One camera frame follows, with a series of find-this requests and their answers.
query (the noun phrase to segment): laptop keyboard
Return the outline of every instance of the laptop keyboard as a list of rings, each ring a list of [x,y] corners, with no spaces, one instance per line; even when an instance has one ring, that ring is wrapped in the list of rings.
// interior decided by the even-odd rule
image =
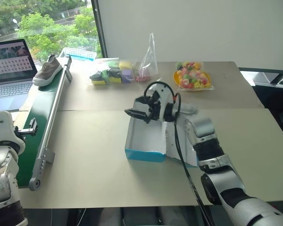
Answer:
[[[32,83],[1,86],[0,87],[0,97],[9,97],[9,96],[27,94],[31,86],[32,86]]]

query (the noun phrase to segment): green conveyor belt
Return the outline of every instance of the green conveyor belt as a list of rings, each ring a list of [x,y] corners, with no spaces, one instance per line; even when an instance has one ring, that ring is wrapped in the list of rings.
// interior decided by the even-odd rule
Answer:
[[[62,72],[63,70],[55,76],[48,86],[39,87],[36,99],[26,119],[24,129],[29,128],[30,120],[35,118],[38,124],[38,131],[36,136],[26,136],[25,150],[19,156],[19,172],[17,174],[19,187],[27,187],[32,177],[34,162],[41,145]]]

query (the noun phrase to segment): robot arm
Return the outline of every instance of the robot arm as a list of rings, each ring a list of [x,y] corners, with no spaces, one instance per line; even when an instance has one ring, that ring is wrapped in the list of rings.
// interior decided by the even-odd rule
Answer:
[[[18,173],[18,155],[24,151],[25,137],[35,135],[35,119],[29,129],[13,126],[10,113],[0,112],[0,226],[26,226],[20,203],[16,175]]]
[[[153,95],[147,97],[149,88],[152,88]],[[263,200],[246,195],[239,174],[219,145],[210,118],[199,114],[191,105],[180,107],[181,103],[176,103],[174,97],[167,84],[154,82],[147,87],[144,97],[141,97],[149,105],[149,112],[141,113],[134,109],[125,112],[132,117],[139,115],[136,118],[143,119],[146,123],[150,120],[168,121],[184,128],[196,151],[199,168],[205,172],[201,182],[208,200],[214,205],[222,205],[234,225],[283,226],[281,212]]]

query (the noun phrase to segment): white wall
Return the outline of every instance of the white wall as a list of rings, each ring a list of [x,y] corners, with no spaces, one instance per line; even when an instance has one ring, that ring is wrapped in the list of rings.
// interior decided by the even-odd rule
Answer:
[[[99,0],[109,57],[283,70],[283,0]]]

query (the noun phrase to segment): orange plate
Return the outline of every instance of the orange plate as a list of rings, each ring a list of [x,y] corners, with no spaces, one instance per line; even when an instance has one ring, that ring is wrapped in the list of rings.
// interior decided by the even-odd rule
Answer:
[[[176,72],[175,72],[174,75],[173,75],[173,79],[174,79],[174,82],[180,87],[180,85],[179,85],[179,77],[178,77],[178,74],[177,74]],[[210,83],[211,86],[212,86],[211,77],[210,77],[206,72],[203,72],[203,73],[206,75],[206,77],[207,77],[209,83]],[[205,89],[206,89],[206,88],[201,88],[201,89],[192,88],[192,89],[185,89],[185,90],[188,90],[188,91],[202,91],[202,90],[205,90]]]

